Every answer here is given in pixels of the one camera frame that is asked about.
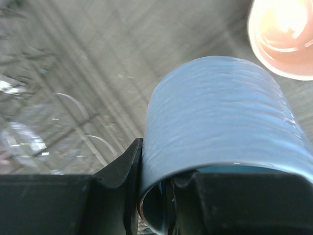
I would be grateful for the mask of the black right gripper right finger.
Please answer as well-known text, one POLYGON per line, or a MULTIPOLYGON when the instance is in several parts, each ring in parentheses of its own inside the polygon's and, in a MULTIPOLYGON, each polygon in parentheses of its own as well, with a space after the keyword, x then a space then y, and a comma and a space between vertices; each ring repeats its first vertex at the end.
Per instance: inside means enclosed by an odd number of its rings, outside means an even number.
POLYGON ((289 173, 178 174, 168 182, 167 235, 310 235, 313 187, 289 173))

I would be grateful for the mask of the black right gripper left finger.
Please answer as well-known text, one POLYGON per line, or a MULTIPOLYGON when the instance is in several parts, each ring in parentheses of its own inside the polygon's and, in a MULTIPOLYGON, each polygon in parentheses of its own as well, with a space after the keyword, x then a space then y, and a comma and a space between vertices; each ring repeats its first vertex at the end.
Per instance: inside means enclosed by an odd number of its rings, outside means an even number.
POLYGON ((137 234, 142 142, 93 175, 1 175, 1 234, 137 234))

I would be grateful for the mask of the blue ceramic mug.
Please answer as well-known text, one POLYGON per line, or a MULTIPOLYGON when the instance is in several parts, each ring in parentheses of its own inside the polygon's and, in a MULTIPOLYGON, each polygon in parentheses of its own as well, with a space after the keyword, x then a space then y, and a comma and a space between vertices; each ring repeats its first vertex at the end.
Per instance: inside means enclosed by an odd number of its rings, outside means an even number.
POLYGON ((146 114, 139 213, 164 234, 163 213, 148 204, 161 182, 188 170, 297 173, 313 179, 313 145, 275 79, 239 58, 208 56, 171 71, 146 114))

